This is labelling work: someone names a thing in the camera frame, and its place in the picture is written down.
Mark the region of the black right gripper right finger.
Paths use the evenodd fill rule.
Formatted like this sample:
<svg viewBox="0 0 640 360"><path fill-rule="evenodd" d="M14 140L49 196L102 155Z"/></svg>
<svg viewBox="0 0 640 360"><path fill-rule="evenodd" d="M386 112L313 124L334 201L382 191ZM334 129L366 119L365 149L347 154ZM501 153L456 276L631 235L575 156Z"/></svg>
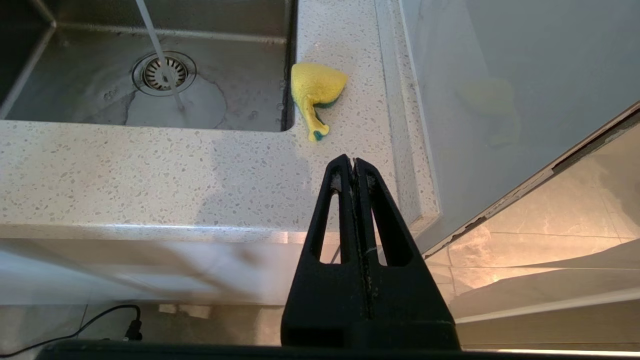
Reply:
<svg viewBox="0 0 640 360"><path fill-rule="evenodd" d="M381 173L355 159L364 338L387 349L458 350L454 319Z"/></svg>

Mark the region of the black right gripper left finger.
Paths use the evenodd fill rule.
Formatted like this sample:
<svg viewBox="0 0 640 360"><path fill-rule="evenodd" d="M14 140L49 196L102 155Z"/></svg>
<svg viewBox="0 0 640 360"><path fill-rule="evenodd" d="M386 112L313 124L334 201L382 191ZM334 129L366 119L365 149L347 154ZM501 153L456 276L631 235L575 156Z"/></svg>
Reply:
<svg viewBox="0 0 640 360"><path fill-rule="evenodd" d="M371 347L371 293L367 251L370 217L363 215L351 159L339 155L323 175L281 320L289 347ZM330 204L337 196L339 264L321 260Z"/></svg>

